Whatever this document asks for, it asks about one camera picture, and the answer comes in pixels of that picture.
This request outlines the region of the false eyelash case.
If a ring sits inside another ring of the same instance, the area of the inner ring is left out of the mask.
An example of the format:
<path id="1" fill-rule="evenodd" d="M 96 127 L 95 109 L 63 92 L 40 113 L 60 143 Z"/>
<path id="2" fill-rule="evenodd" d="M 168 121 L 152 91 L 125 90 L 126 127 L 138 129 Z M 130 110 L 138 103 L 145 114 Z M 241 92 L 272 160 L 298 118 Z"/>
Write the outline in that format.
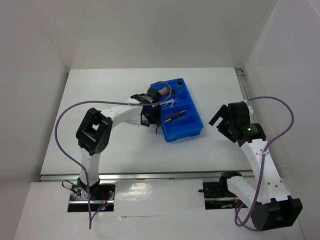
<path id="1" fill-rule="evenodd" d="M 125 120 L 123 123 L 139 127 L 141 124 L 141 117 L 140 116 L 131 117 L 131 118 Z"/>

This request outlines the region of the red silver lip pencil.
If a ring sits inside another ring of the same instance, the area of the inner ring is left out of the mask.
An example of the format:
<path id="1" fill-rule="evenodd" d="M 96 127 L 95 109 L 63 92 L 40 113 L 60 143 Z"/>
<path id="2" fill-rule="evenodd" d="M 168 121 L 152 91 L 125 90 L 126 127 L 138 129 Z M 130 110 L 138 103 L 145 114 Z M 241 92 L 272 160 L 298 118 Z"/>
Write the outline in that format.
<path id="1" fill-rule="evenodd" d="M 183 114 L 183 113 L 186 113 L 187 112 L 187 110 L 185 109 L 185 110 L 182 110 L 182 111 L 179 111 L 179 112 L 177 112 L 177 113 L 175 113 L 175 114 L 173 114 L 173 115 L 170 115 L 170 116 L 168 116 L 165 120 L 173 120 L 173 119 L 175 119 L 175 118 L 178 118 L 179 116 L 181 116 L 181 114 Z"/>

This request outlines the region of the beige foundation bottle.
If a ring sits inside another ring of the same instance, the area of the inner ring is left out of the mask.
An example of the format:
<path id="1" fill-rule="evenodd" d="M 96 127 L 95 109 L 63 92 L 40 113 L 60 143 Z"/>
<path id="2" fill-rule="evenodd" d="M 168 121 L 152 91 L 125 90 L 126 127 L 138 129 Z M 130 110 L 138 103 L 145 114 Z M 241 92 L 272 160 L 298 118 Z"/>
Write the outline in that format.
<path id="1" fill-rule="evenodd" d="M 158 90 L 158 93 L 163 97 L 163 96 L 170 96 L 172 94 L 172 89 L 170 86 L 166 86 Z"/>

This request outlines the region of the purple eyelash applicator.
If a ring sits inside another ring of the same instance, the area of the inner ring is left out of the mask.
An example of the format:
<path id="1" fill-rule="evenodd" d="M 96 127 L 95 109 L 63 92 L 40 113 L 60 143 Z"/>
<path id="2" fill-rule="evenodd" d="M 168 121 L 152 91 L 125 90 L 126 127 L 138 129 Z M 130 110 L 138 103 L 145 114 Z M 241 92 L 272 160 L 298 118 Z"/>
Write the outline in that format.
<path id="1" fill-rule="evenodd" d="M 179 100 L 177 98 L 168 100 L 168 104 L 170 104 L 170 108 L 174 107 L 174 104 L 177 103 Z"/>

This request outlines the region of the blue plastic organizer tray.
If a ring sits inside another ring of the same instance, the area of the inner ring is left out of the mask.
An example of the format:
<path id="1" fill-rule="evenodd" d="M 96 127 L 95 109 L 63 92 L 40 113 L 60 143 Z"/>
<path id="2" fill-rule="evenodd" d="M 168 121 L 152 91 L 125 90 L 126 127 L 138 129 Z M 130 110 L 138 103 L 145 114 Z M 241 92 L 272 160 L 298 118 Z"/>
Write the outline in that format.
<path id="1" fill-rule="evenodd" d="M 152 83 L 150 86 L 160 90 L 171 86 L 171 96 L 160 100 L 160 125 L 166 142 L 194 137 L 201 133 L 204 125 L 183 78 Z"/>

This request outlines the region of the clear bottle black cap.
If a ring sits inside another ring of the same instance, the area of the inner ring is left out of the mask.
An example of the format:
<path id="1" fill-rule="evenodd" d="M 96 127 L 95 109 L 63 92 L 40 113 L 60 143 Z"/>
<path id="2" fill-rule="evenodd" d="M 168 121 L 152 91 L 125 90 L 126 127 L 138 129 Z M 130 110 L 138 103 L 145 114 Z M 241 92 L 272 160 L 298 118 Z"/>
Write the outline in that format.
<path id="1" fill-rule="evenodd" d="M 185 90 L 184 80 L 182 78 L 177 79 L 176 83 L 173 85 L 176 94 L 183 93 Z"/>

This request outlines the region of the mint eyebrow razor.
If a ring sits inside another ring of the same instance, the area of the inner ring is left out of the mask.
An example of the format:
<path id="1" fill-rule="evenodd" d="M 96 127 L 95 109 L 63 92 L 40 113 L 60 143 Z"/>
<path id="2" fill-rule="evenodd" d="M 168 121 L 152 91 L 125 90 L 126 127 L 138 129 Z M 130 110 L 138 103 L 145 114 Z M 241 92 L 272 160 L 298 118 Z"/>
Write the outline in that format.
<path id="1" fill-rule="evenodd" d="M 166 105 L 168 105 L 168 104 L 171 104 L 172 102 L 174 102 L 175 100 L 174 99 L 170 99 L 170 100 L 167 100 L 167 101 L 165 101 L 165 102 L 162 102 L 160 105 L 161 106 L 166 106 Z"/>

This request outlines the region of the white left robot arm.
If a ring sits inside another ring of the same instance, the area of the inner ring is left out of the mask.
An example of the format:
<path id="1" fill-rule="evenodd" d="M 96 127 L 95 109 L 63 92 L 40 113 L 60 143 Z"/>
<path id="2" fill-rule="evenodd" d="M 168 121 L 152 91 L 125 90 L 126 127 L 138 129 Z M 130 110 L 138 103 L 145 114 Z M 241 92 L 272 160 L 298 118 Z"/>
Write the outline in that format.
<path id="1" fill-rule="evenodd" d="M 146 93 L 132 95 L 123 105 L 116 104 L 104 110 L 92 107 L 86 112 L 76 132 L 82 165 L 77 183 L 86 199 L 92 200 L 99 193 L 100 157 L 108 146 L 112 129 L 137 116 L 145 116 L 149 123 L 158 124 L 160 106 L 155 103 L 169 93 L 168 87 L 160 90 L 150 87 Z"/>

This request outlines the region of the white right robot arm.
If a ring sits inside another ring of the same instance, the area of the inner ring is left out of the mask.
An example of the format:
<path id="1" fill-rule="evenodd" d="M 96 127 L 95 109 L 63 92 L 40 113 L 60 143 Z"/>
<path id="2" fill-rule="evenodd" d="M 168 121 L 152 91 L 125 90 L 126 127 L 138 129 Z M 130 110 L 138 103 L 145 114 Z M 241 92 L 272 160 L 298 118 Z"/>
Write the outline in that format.
<path id="1" fill-rule="evenodd" d="M 235 207 L 237 227 L 246 227 L 248 221 L 253 223 L 254 232 L 291 227 L 303 209 L 301 200 L 293 198 L 284 185 L 269 151 L 270 145 L 293 126 L 293 111 L 289 113 L 289 126 L 271 140 L 259 123 L 251 122 L 252 108 L 246 100 L 222 105 L 209 121 L 213 126 L 221 120 L 217 130 L 238 144 L 257 181 L 252 187 L 238 171 L 224 172 L 219 178 L 220 194 L 240 200 Z"/>

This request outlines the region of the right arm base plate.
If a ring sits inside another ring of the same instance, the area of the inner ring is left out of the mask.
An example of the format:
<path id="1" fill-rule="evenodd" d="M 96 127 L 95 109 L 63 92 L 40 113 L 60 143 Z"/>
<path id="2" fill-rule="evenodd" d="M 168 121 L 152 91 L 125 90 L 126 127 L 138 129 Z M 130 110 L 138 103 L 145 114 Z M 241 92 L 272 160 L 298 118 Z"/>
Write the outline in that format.
<path id="1" fill-rule="evenodd" d="M 206 210 L 234 209 L 242 203 L 233 193 L 224 191 L 218 181 L 203 182 L 198 192 L 204 197 Z"/>

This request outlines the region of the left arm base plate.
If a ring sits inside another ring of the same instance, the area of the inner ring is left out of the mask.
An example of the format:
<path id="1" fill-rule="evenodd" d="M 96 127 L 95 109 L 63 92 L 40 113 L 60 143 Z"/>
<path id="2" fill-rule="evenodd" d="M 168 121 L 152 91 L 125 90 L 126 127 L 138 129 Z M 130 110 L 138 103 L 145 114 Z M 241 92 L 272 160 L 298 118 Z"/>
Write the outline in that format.
<path id="1" fill-rule="evenodd" d="M 62 187 L 69 190 L 69 202 L 67 211 L 69 213 L 84 213 L 88 212 L 88 195 L 77 184 L 69 180 L 64 180 L 61 183 Z M 94 213 L 113 212 L 115 200 L 116 185 L 113 183 L 101 184 L 97 190 L 91 194 L 90 208 Z"/>

